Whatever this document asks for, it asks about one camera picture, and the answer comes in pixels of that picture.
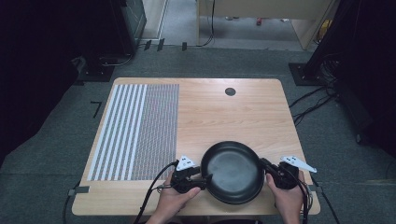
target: cable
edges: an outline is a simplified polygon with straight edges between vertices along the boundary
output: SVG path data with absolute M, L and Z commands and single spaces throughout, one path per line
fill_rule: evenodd
M 147 203 L 148 203 L 148 201 L 149 201 L 149 196 L 151 195 L 151 192 L 152 192 L 153 190 L 157 189 L 157 188 L 160 188 L 160 187 L 157 187 L 157 188 L 155 188 L 155 189 L 153 188 L 155 182 L 158 180 L 158 178 L 160 178 L 160 176 L 163 174 L 163 172 L 165 172 L 169 167 L 171 167 L 171 166 L 177 166 L 177 164 L 178 164 L 178 161 L 173 161 L 173 162 L 167 164 L 167 165 L 157 174 L 157 176 L 154 178 L 154 180 L 152 181 L 150 187 L 148 188 L 148 192 L 146 193 L 145 200 L 143 201 L 143 204 L 142 204 L 142 206 L 140 207 L 140 212 L 139 212 L 139 214 L 137 215 L 136 219 L 134 220 L 134 224 L 138 224 L 138 223 L 139 223 L 139 219 L 142 217 L 143 212 L 145 211 L 145 208 L 146 208 L 146 205 L 147 205 Z
M 79 185 L 79 181 L 78 181 L 77 184 L 73 187 L 73 189 L 76 189 L 76 187 L 78 187 L 78 185 Z M 66 202 L 64 202 L 64 211 L 63 211 L 63 221 L 64 221 L 64 224 L 66 224 L 66 209 L 67 209 L 67 204 L 69 203 L 70 197 L 71 197 L 71 196 L 67 194 Z
M 216 5 L 216 0 L 213 0 L 213 5 L 212 5 L 212 25 L 211 25 L 210 37 L 207 39 L 206 43 L 204 43 L 203 45 L 197 45 L 196 47 L 204 47 L 204 46 L 208 45 L 215 37 L 215 29 L 213 28 L 213 17 L 215 15 L 215 5 Z
M 308 96 L 314 94 L 314 93 L 317 92 L 317 91 L 324 90 L 325 88 L 326 88 L 326 86 L 323 86 L 323 87 L 320 87 L 320 88 L 318 88 L 318 89 L 316 89 L 316 90 L 314 90 L 314 91 L 311 91 L 311 92 L 309 92 L 309 93 L 306 93 L 305 95 L 303 95 L 302 97 L 298 98 L 298 99 L 295 100 L 293 103 L 291 103 L 291 104 L 289 105 L 289 108 L 292 108 L 294 105 L 296 105 L 298 102 L 300 102 L 300 101 L 303 100 L 304 98 L 306 98 L 306 97 L 308 97 Z
M 123 62 L 123 63 L 102 63 L 102 66 L 121 66 L 121 65 L 125 65 L 126 63 L 128 63 L 129 61 L 131 61 L 131 59 L 132 59 L 132 57 L 133 57 L 133 54 L 126 54 L 125 56 L 129 56 L 129 58 L 128 58 L 125 62 Z M 100 57 L 100 58 L 99 58 L 99 61 L 100 61 L 100 60 L 103 60 L 103 59 L 110 59 L 110 58 L 107 58 L 107 57 Z
M 283 171 L 288 173 L 290 176 L 293 177 L 293 179 L 296 181 L 297 186 L 300 188 L 301 193 L 303 194 L 303 224 L 307 224 L 308 223 L 308 206 L 311 207 L 311 205 L 308 204 L 308 188 L 306 186 L 306 184 L 301 181 L 298 177 L 294 176 L 289 170 L 285 169 L 284 167 L 279 166 L 279 168 Z
M 314 106 L 309 107 L 308 109 L 305 110 L 305 112 L 303 112 L 303 113 L 301 113 L 301 114 L 294 115 L 294 117 L 296 117 L 296 118 L 294 119 L 294 125 L 297 127 L 297 125 L 299 125 L 299 124 L 301 123 L 301 121 L 303 120 L 303 118 L 304 118 L 305 115 L 307 115 L 308 113 L 311 113 L 312 111 L 314 111 L 314 110 L 320 108 L 320 107 L 323 106 L 323 105 L 326 105 L 327 103 L 330 102 L 330 100 L 331 100 L 332 98 L 333 98 L 332 96 L 325 96 L 325 97 L 323 97 L 323 98 L 320 98 L 320 99 L 318 100 L 318 102 L 317 102 Z
M 177 184 L 175 184 L 175 185 L 164 185 L 164 184 L 162 184 L 162 185 L 158 186 L 158 187 L 155 188 L 155 189 L 157 190 L 157 192 L 161 193 L 161 191 L 162 191 L 163 189 L 171 189 L 171 188 L 173 188 L 173 187 L 176 186 L 176 185 L 177 185 Z
M 296 180 L 298 180 L 298 181 L 304 186 L 304 188 L 305 188 L 305 192 L 307 193 L 307 194 L 306 194 L 306 197 L 309 199 L 309 202 L 308 202 L 308 212 L 309 212 L 309 211 L 311 210 L 311 208 L 312 208 L 312 204 L 314 203 L 314 198 L 313 198 L 313 195 L 312 195 L 312 191 L 311 191 L 311 189 L 308 187 L 308 185 L 306 185 L 305 182 L 301 181 L 301 180 L 298 179 L 298 178 L 296 178 Z
M 314 179 L 313 176 L 311 176 L 312 182 L 314 182 L 315 186 L 318 188 L 319 184 L 318 182 Z M 334 209 L 332 208 L 332 204 L 330 203 L 330 200 L 327 198 L 326 194 L 324 191 L 321 192 L 321 195 L 323 196 L 324 200 L 326 200 L 327 205 L 329 205 L 330 210 L 332 210 L 332 216 L 334 217 L 335 221 L 337 224 L 340 224 L 340 220 L 338 219 L 337 215 L 335 214 Z

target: human hand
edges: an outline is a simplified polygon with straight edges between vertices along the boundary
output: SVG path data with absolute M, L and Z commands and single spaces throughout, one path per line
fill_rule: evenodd
M 172 173 L 166 178 L 164 185 L 170 185 Z M 163 224 L 170 220 L 176 213 L 186 206 L 186 203 L 193 199 L 199 192 L 200 188 L 190 189 L 187 193 L 180 194 L 175 189 L 163 189 L 160 200 L 154 214 L 149 218 L 147 224 Z
M 303 206 L 303 193 L 296 186 L 294 189 L 279 189 L 276 187 L 273 177 L 265 175 L 270 190 L 274 193 L 276 208 L 282 216 L 285 224 L 300 223 L 300 211 Z M 299 179 L 304 182 L 304 173 L 299 172 Z

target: frying pan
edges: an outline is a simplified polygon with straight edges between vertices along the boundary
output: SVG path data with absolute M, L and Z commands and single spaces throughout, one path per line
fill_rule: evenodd
M 201 173 L 202 176 L 213 175 L 207 190 L 228 204 L 253 200 L 264 182 L 257 154 L 234 141 L 220 142 L 208 149 L 201 160 Z

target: black circular hole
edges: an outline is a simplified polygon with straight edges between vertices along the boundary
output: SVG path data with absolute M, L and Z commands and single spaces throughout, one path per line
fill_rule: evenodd
M 225 89 L 225 93 L 229 96 L 234 96 L 236 94 L 236 91 L 234 88 L 227 88 Z

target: floor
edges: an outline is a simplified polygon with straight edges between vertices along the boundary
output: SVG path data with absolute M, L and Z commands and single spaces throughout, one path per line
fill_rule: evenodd
M 153 43 L 164 38 L 165 45 L 196 47 L 196 3 L 194 0 L 144 0 L 148 24 L 142 41 Z M 211 18 L 200 19 L 200 45 L 211 34 Z M 256 25 L 256 18 L 238 18 L 231 21 L 214 17 L 214 39 L 206 45 L 223 49 L 269 49 L 302 51 L 297 35 L 287 19 L 263 19 Z M 315 51 L 312 43 L 307 51 Z

